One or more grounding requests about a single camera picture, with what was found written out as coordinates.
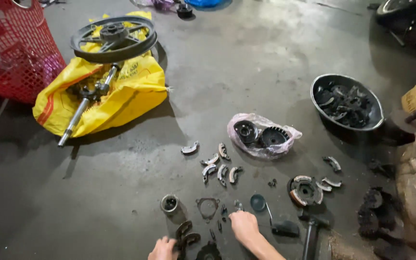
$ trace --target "human hand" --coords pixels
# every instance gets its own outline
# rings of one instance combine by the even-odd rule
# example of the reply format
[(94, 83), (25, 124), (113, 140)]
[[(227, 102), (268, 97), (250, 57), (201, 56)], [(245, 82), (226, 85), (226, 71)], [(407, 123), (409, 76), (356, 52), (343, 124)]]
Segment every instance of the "human hand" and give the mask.
[(147, 260), (176, 260), (179, 252), (173, 253), (174, 244), (176, 244), (176, 239), (168, 240), (167, 236), (157, 240), (155, 248), (149, 254)]
[(229, 218), (232, 221), (235, 238), (244, 246), (250, 246), (263, 236), (259, 233), (258, 221), (255, 215), (239, 210), (231, 213)]

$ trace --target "concrete floor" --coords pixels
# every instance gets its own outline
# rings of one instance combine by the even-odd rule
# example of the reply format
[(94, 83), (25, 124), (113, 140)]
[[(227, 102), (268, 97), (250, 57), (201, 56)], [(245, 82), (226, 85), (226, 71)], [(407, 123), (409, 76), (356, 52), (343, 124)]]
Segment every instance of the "concrete floor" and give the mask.
[[(52, 35), (68, 61), (70, 35), (103, 13), (136, 10), (127, 0), (76, 0), (45, 10)], [(248, 259), (229, 224), (223, 234), (205, 224), (195, 199), (215, 197), (234, 210), (239, 199), (261, 193), (275, 216), (299, 222), (287, 193), (297, 174), (333, 174), (322, 156), (333, 156), (344, 169), (345, 186), (325, 196), (324, 215), (350, 244), (356, 235), (356, 210), (370, 185), (393, 190), (385, 178), (368, 172), (372, 157), (395, 158), (393, 149), (341, 142), (325, 131), (309, 97), (315, 77), (350, 75), (369, 86), (389, 112), (416, 83), (416, 56), (402, 49), (374, 24), (363, 0), (233, 0), (222, 10), (194, 11), (196, 19), (153, 12), (162, 67), (174, 87), (160, 106), (129, 124), (78, 140), (77, 147), (56, 147), (55, 138), (37, 125), (26, 107), (12, 104), (0, 118), (0, 259), (145, 259), (155, 241), (173, 235), (177, 221), (160, 211), (159, 200), (176, 194), (185, 216), (202, 235), (190, 247), (194, 259), (215, 229), (225, 259)], [(226, 133), (230, 118), (254, 112), (297, 128), (303, 137), (276, 162), (258, 162), (233, 147)], [(198, 140), (190, 157), (182, 146)], [(199, 161), (224, 142), (232, 166), (242, 166), (237, 186), (216, 180), (205, 187)], [(267, 182), (276, 178), (278, 186)], [(268, 215), (257, 214), (260, 224)], [(304, 234), (307, 224), (299, 222)], [(261, 232), (288, 260), (300, 259), (300, 239), (276, 239)], [(328, 231), (321, 236), (325, 244)], [(326, 247), (321, 247), (324, 259)]]

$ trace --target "black wheel rim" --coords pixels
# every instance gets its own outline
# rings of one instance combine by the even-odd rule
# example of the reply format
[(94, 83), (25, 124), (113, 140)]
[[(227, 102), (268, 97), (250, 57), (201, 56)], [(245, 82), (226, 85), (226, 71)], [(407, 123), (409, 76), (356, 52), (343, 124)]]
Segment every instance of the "black wheel rim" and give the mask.
[[(133, 27), (124, 27), (123, 22), (132, 23)], [(92, 37), (96, 26), (102, 26), (100, 36)], [(110, 28), (107, 34), (104, 29)], [(139, 40), (133, 34), (147, 29), (146, 39)], [(86, 43), (99, 43), (98, 52), (86, 52), (81, 46)], [(157, 33), (151, 20), (140, 16), (122, 16), (107, 18), (79, 29), (71, 38), (70, 45), (75, 56), (95, 63), (114, 63), (128, 60), (146, 53), (157, 43)]]

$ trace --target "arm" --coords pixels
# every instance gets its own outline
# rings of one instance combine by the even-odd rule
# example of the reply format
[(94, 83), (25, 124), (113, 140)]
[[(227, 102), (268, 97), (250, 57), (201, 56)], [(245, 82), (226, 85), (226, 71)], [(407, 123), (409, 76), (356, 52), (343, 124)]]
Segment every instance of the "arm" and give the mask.
[(259, 233), (256, 217), (245, 211), (237, 211), (229, 215), (232, 230), (237, 240), (250, 250), (259, 260), (286, 260)]

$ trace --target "red plastic basket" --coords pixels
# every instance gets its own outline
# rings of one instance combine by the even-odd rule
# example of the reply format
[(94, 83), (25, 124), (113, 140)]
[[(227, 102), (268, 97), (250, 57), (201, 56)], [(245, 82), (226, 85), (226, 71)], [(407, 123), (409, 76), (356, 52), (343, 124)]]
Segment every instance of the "red plastic basket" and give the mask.
[(38, 1), (23, 8), (0, 0), (0, 96), (34, 104), (65, 68)]

